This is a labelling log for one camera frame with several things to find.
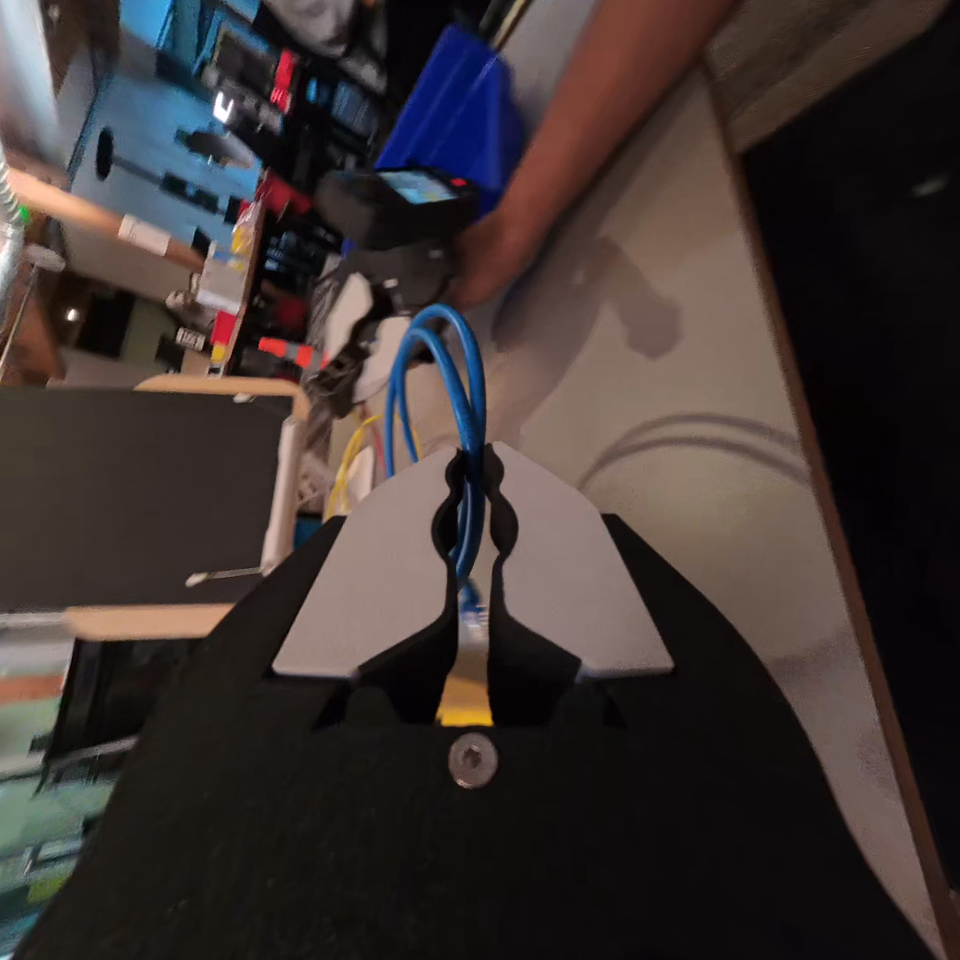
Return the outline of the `blue plastic bin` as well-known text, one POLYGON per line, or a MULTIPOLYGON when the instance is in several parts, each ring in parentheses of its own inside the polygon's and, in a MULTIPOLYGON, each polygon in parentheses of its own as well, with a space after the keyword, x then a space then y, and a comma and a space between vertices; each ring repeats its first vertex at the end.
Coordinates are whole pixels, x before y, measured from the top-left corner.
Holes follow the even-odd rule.
POLYGON ((508 64, 478 36, 449 25, 374 168, 428 167, 470 182, 484 217, 501 200, 524 147, 508 64))

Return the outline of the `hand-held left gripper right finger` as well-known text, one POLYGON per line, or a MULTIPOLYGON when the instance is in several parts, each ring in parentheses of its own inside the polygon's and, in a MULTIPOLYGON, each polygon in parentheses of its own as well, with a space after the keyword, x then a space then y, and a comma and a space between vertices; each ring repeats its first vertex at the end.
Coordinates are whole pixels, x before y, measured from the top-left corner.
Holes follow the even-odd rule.
POLYGON ((503 441, 484 452, 497 551, 490 647, 511 667, 570 679, 671 673, 675 662, 601 512, 503 441))

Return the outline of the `red striped tool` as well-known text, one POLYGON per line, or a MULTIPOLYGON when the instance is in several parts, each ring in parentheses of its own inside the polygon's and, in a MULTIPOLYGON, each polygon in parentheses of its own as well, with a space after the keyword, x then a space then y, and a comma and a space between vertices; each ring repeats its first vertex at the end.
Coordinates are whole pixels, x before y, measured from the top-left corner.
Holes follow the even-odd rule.
POLYGON ((307 343, 263 337, 260 338, 257 349, 262 354, 290 363, 305 372, 315 371, 323 366, 322 352, 307 343))

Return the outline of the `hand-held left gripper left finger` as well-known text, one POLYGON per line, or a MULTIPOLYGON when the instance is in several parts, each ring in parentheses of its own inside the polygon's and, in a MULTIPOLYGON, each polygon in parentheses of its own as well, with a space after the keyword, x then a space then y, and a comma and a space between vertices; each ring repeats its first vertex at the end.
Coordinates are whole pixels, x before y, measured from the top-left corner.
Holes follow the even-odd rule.
POLYGON ((443 525, 460 451, 441 448, 342 519, 272 661, 281 677, 357 680, 431 629, 457 637, 457 581, 443 525))

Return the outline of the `person's right hand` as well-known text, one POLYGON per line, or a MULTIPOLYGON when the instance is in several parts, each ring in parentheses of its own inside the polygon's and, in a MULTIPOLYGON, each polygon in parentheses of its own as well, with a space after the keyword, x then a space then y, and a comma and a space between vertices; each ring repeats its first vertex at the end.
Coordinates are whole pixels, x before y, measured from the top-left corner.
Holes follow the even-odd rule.
POLYGON ((461 234, 446 302, 461 313, 503 294, 529 267, 546 229, 523 211, 498 208, 461 234))

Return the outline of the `black ethernet coupler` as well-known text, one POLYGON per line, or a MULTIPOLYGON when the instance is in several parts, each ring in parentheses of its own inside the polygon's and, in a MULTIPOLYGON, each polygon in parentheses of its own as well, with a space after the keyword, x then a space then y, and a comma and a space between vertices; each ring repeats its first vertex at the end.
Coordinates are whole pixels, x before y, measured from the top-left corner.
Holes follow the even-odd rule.
POLYGON ((303 371, 301 386, 311 404, 311 411, 335 421, 347 418, 354 409, 354 393, 369 351, 362 344, 341 350, 324 362, 320 357, 303 371))

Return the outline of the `blue pegboard panel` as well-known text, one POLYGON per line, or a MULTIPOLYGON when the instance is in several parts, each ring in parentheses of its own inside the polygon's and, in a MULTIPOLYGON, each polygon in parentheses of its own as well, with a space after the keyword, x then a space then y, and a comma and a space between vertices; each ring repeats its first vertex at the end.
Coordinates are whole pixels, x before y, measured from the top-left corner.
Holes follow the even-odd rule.
POLYGON ((249 201, 261 164, 214 117, 210 102, 157 78, 114 73, 92 111, 73 176, 73 191, 119 214, 190 242, 201 231, 217 243, 231 232, 232 201, 249 201), (180 134, 222 139, 240 165, 189 150, 180 134))

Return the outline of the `white plastic box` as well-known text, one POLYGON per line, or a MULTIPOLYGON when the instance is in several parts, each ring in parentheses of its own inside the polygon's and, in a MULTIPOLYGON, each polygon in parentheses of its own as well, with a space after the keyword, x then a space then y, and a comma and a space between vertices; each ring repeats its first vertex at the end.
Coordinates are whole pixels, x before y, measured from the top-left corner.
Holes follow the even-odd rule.
POLYGON ((376 485, 380 457, 375 438, 380 416, 361 422, 341 461, 331 469, 306 451, 306 423, 288 416, 282 423, 277 471, 259 572, 275 569, 293 550, 298 510, 303 501, 320 500, 322 518, 345 517, 376 485))

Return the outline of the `wooden pole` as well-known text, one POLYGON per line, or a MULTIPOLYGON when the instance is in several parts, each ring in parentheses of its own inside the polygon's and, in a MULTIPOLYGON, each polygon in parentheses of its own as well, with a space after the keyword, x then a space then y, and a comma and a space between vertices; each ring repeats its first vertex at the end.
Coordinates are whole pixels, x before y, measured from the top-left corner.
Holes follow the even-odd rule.
POLYGON ((150 222, 131 214, 117 214, 17 168, 9 170, 8 178, 20 204, 31 212, 136 247, 191 273, 204 268, 205 258, 196 250, 150 222))

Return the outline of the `black panel with wooden frame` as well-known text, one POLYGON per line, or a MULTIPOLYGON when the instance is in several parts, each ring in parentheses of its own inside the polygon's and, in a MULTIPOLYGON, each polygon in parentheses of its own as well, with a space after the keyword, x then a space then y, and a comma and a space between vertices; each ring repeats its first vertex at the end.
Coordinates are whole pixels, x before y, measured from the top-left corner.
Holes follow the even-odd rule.
POLYGON ((272 572, 259 567, 282 424, 309 409, 279 379, 3 388, 2 630, 208 635, 272 572))

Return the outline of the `person's right forearm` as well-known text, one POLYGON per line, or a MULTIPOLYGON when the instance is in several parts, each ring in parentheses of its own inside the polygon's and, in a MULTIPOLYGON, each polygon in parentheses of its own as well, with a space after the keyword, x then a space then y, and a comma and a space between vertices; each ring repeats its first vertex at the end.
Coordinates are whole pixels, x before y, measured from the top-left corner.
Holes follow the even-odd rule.
POLYGON ((705 52, 731 1, 596 6, 497 214, 533 243, 583 194, 618 146, 705 52))

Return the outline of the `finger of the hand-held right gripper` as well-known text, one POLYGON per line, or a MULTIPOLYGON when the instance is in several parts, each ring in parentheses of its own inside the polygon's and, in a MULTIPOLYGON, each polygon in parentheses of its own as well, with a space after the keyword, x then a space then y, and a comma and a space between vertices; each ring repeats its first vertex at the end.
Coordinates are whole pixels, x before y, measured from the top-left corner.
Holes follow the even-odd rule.
POLYGON ((359 271, 343 280, 321 322, 321 353, 342 354, 360 343, 361 330, 374 308, 371 283, 359 271))
POLYGON ((368 402, 387 387, 410 324, 410 317, 389 317, 378 324, 366 344, 366 359, 353 387, 354 402, 368 402))

